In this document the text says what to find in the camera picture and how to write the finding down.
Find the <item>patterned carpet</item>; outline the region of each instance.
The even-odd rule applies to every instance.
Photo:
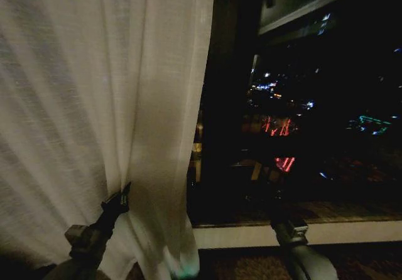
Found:
[[[402,242],[318,245],[339,280],[402,279]],[[277,247],[200,250],[198,280],[291,280]],[[136,265],[127,280],[143,280]]]

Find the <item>white curtain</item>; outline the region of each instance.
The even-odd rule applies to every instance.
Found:
[[[0,0],[0,245],[68,259],[132,181],[100,268],[124,279],[198,271],[186,171],[213,0]]]

